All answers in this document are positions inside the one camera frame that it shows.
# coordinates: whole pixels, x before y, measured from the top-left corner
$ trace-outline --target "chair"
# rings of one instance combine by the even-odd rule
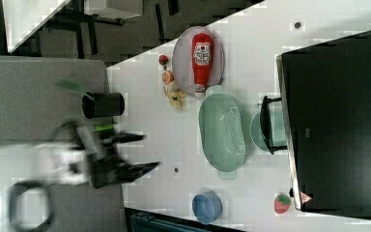
[[[79,59],[84,59],[83,39],[81,31],[81,23],[87,23],[89,29],[89,40],[92,54],[98,53],[96,31],[96,23],[112,24],[122,26],[120,18],[116,21],[100,20],[97,15],[84,14],[84,0],[71,0],[71,2],[56,16],[51,18],[45,25],[50,32],[51,30],[65,30],[76,33],[77,54]]]

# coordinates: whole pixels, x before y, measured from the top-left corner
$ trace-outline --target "gray mat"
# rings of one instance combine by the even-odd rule
[[[120,185],[52,186],[54,220],[48,232],[126,232],[125,207]]]
[[[102,61],[0,57],[0,146],[41,143],[69,119],[94,124],[112,118],[86,120],[81,97],[55,87],[60,78],[104,92]]]

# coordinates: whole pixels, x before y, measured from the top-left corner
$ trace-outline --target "ketchup label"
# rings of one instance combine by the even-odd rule
[[[197,43],[193,57],[197,65],[208,65],[211,60],[210,43]]]

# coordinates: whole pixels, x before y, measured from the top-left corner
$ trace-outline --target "white plate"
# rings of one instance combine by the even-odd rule
[[[204,27],[191,27],[184,31],[174,47],[172,69],[180,88],[190,96],[195,96],[191,59],[192,38],[199,33],[206,33],[214,41],[214,60],[207,89],[217,85],[224,72],[224,51],[216,36]]]

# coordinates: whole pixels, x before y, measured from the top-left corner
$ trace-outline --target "black chair leg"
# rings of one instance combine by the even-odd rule
[[[75,27],[74,31],[76,33],[76,43],[77,43],[77,58],[84,59],[82,30],[80,28],[80,23],[76,23],[74,27]]]
[[[92,55],[98,54],[98,42],[96,39],[96,30],[95,30],[95,20],[92,18],[89,23],[89,39],[90,39],[90,49]]]

